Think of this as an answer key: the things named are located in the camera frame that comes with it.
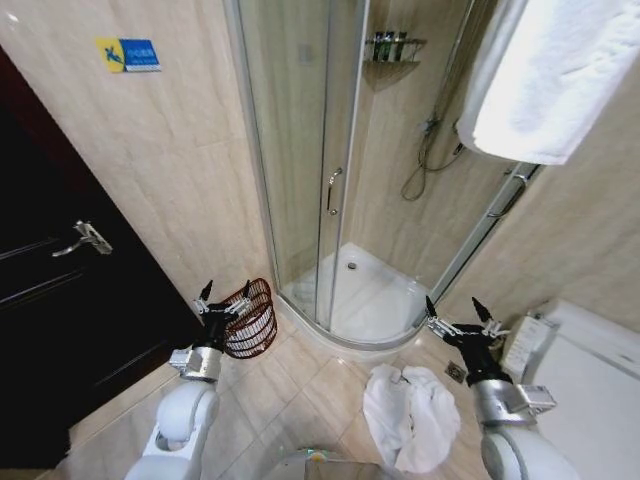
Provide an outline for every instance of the shower door handle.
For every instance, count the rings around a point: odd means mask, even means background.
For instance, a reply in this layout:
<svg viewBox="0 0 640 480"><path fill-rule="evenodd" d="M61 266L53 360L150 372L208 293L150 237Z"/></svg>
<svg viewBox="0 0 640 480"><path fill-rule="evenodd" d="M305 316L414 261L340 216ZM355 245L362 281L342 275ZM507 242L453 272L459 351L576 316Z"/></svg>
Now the shower door handle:
<svg viewBox="0 0 640 480"><path fill-rule="evenodd" d="M489 217L489 218L502 218L502 217L504 217L507 213L509 213L511 211L511 209L516 204L516 202L524 194L525 190L527 189L527 183L529 182L529 179L527 178L527 176L526 175L514 175L513 179L520 180L520 182L521 182L520 186L518 187L518 190L516 190L516 192L509 199L509 201L507 202L507 204L505 205L505 207L502 209L502 211L500 213L491 213L491 212L489 212L489 213L487 213L487 217Z"/></svg>
<svg viewBox="0 0 640 480"><path fill-rule="evenodd" d="M329 188L327 189L327 213L331 216L338 214L337 209L331 208L331 190L338 175L342 175L342 167L338 167L336 171L333 172L333 174L329 177Z"/></svg>

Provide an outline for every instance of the yellow sign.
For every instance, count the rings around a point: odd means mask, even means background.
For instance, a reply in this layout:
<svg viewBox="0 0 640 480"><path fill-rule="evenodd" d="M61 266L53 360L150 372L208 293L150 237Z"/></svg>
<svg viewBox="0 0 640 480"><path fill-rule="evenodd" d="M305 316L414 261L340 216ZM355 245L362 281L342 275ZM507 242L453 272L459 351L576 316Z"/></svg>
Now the yellow sign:
<svg viewBox="0 0 640 480"><path fill-rule="evenodd" d="M110 72L120 73L125 71L124 50L119 38L98 37L96 38L96 45L102 51L102 59L107 64Z"/></svg>
<svg viewBox="0 0 640 480"><path fill-rule="evenodd" d="M160 62L151 40L142 38L98 37L96 45L112 73L157 72Z"/></svg>

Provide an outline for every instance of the toilet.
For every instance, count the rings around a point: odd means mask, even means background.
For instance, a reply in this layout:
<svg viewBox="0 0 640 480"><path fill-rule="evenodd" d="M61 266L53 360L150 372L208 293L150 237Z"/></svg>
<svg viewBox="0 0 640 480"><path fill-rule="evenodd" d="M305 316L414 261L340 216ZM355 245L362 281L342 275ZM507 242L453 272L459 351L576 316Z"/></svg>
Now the toilet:
<svg viewBox="0 0 640 480"><path fill-rule="evenodd" d="M552 300L510 337L503 367L514 381L549 389L558 405L538 417L537 428L580 477L639 478L640 335Z"/></svg>

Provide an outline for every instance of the shower enclosure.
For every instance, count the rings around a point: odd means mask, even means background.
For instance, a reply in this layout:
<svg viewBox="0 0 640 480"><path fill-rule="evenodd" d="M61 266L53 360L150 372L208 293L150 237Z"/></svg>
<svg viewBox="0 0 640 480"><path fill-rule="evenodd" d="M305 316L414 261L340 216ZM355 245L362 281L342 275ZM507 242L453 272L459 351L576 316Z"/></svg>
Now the shower enclosure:
<svg viewBox="0 0 640 480"><path fill-rule="evenodd" d="M226 0L278 294L359 350L411 339L536 173L455 133L490 0Z"/></svg>

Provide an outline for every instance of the brown woven basket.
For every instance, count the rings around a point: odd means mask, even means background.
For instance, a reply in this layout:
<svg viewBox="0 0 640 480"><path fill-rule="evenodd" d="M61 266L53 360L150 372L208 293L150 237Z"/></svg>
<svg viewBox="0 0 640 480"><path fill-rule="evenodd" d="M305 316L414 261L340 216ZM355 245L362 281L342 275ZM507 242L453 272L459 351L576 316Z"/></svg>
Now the brown woven basket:
<svg viewBox="0 0 640 480"><path fill-rule="evenodd" d="M242 299L238 290L224 303L234 303ZM225 353L233 358L252 358L264 352L278 333L276 313L271 300L269 284L258 278L249 284L249 308L240 318L227 325Z"/></svg>

